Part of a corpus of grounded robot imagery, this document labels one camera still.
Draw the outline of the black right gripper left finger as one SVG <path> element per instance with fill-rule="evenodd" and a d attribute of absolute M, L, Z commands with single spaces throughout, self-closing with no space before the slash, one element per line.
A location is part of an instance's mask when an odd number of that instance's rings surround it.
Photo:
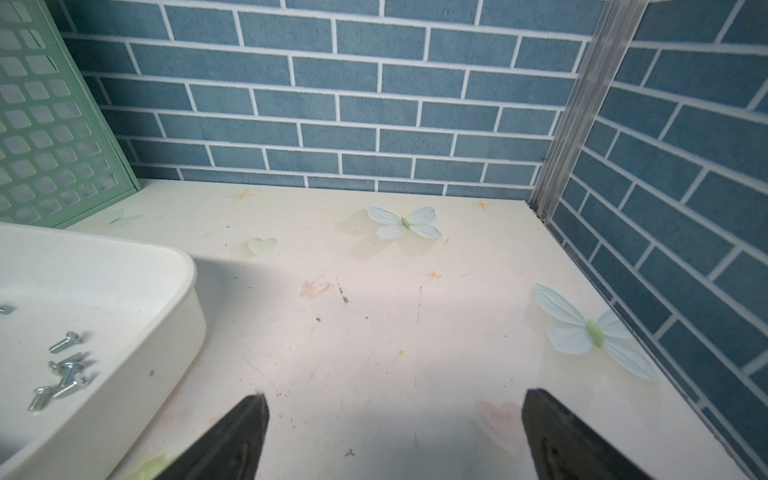
<path fill-rule="evenodd" d="M 254 479 L 269 419 L 264 394 L 244 397 L 156 479 Z"/>

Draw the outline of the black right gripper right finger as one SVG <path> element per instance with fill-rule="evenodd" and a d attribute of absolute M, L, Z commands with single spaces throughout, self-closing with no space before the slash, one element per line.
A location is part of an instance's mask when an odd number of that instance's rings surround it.
<path fill-rule="evenodd" d="M 526 391 L 522 423 L 540 479 L 649 477 L 544 389 Z"/>

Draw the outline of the white plastic storage box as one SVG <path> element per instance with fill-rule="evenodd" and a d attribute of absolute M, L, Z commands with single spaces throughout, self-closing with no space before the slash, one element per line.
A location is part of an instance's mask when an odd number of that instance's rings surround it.
<path fill-rule="evenodd" d="M 200 351 L 206 322 L 185 252 L 1 228 L 1 475 L 104 479 Z M 80 345 L 48 349 L 75 331 Z M 33 391 L 55 388 L 40 412 Z"/>

